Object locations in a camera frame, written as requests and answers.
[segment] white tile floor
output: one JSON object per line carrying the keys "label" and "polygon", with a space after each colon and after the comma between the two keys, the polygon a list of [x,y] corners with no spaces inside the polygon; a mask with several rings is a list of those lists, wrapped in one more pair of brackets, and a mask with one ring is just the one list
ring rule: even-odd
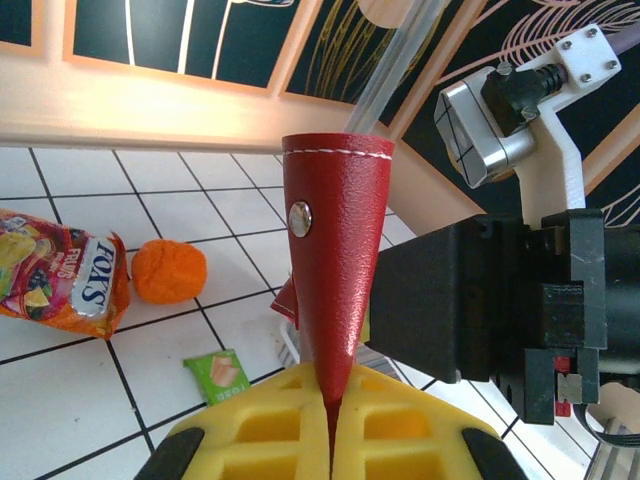
{"label": "white tile floor", "polygon": [[[207,256],[207,285],[167,307],[134,293],[106,344],[0,317],[2,479],[130,480],[175,422],[204,407],[183,358],[235,348],[254,383],[281,368],[280,317],[268,308],[291,268],[281,159],[116,153],[0,148],[0,207],[113,230],[129,257],[159,236],[191,242]],[[388,210],[380,248],[410,238]],[[575,420],[530,427],[493,385],[445,385],[399,367],[505,434],[532,480],[584,475],[595,442]]]}

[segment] screw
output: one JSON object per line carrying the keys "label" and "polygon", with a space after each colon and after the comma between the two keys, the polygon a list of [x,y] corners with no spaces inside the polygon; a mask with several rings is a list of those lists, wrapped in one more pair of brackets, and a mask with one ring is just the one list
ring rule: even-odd
{"label": "screw", "polygon": [[509,62],[500,62],[496,68],[496,72],[498,72],[498,75],[502,77],[508,77],[511,75],[511,72],[513,72],[513,67]]}
{"label": "screw", "polygon": [[311,228],[311,208],[305,202],[296,202],[289,211],[289,228],[298,238],[305,237]]}
{"label": "screw", "polygon": [[520,110],[520,115],[522,115],[522,118],[524,118],[527,122],[530,122],[531,120],[535,120],[535,118],[538,116],[538,113],[533,107],[524,107],[522,110]]}

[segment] orange fuzzy ball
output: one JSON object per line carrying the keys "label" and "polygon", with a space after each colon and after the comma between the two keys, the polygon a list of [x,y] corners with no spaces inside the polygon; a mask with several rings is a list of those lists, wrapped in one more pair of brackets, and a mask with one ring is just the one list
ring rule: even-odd
{"label": "orange fuzzy ball", "polygon": [[207,281],[207,259],[197,248],[171,240],[145,243],[131,262],[133,286],[156,305],[196,297]]}

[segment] snack wrapper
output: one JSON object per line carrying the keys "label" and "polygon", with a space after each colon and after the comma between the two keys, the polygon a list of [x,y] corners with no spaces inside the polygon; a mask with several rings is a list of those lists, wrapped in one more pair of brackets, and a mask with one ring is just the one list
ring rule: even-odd
{"label": "snack wrapper", "polygon": [[184,360],[196,377],[207,405],[215,405],[251,386],[235,350],[223,350]]}
{"label": "snack wrapper", "polygon": [[129,306],[124,245],[0,209],[0,314],[108,339]]}

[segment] green candy wrapper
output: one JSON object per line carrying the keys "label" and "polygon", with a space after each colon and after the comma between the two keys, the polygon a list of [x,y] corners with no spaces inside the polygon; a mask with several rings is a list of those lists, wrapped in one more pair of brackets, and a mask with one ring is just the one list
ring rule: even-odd
{"label": "green candy wrapper", "polygon": [[196,377],[208,406],[238,395],[251,386],[235,350],[187,358],[183,363]]}

